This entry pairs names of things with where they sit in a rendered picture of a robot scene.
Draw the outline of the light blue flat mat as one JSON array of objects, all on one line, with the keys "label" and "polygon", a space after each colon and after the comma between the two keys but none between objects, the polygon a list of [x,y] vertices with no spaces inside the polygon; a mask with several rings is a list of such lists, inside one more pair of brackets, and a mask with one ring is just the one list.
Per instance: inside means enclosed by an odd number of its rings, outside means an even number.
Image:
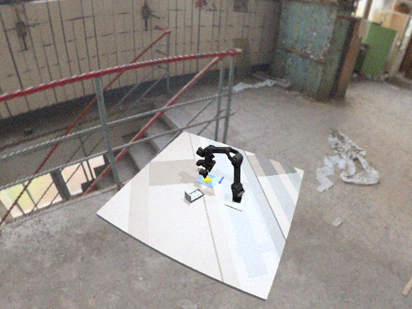
[{"label": "light blue flat mat", "polygon": [[200,183],[200,184],[202,184],[202,185],[205,185],[205,186],[207,186],[207,187],[213,188],[213,186],[216,184],[216,182],[218,181],[219,178],[218,178],[218,177],[215,177],[215,176],[212,176],[212,175],[210,175],[210,174],[208,174],[207,176],[211,178],[211,182],[210,182],[210,183],[204,182],[202,175],[200,175],[200,176],[198,177],[198,179],[196,180],[196,182],[197,182],[197,183]]}]

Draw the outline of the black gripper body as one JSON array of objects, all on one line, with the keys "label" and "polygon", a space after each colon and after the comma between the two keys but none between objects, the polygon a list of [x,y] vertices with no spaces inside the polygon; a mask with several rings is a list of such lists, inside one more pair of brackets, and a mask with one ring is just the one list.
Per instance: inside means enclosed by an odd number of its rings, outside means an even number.
[{"label": "black gripper body", "polygon": [[208,169],[210,169],[213,164],[215,165],[216,161],[212,160],[212,162],[209,162],[209,163],[204,161],[203,163],[204,163],[204,168],[205,169],[201,169],[199,174],[202,175],[202,176],[207,176],[208,175]]}]

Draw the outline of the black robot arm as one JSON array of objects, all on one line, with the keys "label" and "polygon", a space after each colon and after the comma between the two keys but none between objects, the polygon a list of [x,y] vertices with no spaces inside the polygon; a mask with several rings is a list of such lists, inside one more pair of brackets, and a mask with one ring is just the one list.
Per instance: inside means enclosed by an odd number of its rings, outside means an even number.
[{"label": "black robot arm", "polygon": [[[230,155],[231,153],[234,153],[235,155],[232,157]],[[214,153],[220,153],[220,154],[226,154],[228,157],[228,160],[231,161],[231,164],[233,165],[233,172],[234,172],[234,183],[231,184],[231,193],[232,193],[232,202],[236,203],[241,203],[242,200],[242,195],[245,193],[244,188],[242,187],[242,184],[240,182],[240,166],[243,160],[242,154],[233,149],[231,146],[228,147],[215,147],[214,145],[209,145],[206,148],[201,148],[199,147],[198,150],[196,151],[197,155],[200,157],[204,157],[204,159],[199,159],[196,162],[197,166],[202,166],[204,167],[204,161],[206,162],[212,162],[212,159],[215,157],[213,154]]]}]

